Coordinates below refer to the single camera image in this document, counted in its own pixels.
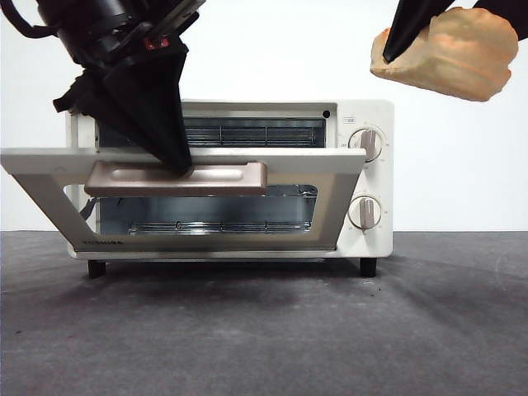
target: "gray mat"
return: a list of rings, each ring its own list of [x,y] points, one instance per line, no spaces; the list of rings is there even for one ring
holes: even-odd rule
[[[113,264],[2,234],[2,395],[527,395],[528,233],[346,262]]]

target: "oven door handle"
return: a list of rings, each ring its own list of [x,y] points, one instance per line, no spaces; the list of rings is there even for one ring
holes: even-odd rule
[[[160,164],[98,161],[85,184],[94,197],[141,196],[259,196],[266,194],[267,167],[195,165],[176,174]]]

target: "timer knob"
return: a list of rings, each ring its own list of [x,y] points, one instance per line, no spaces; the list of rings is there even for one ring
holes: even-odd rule
[[[359,196],[352,200],[348,218],[359,229],[373,229],[381,220],[381,205],[374,198]]]
[[[369,163],[377,159],[382,148],[381,134],[376,128],[361,128],[352,134],[348,140],[350,149],[365,149],[366,161]]]

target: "oven control panel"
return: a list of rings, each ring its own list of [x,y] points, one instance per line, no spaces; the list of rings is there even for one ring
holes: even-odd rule
[[[394,107],[388,101],[345,101],[337,113],[337,146],[366,153],[338,250],[354,252],[354,257],[358,252],[387,256],[393,237]]]

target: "brand logo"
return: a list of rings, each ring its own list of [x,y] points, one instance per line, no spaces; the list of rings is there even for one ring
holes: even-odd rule
[[[82,241],[85,245],[124,245],[121,241]]]

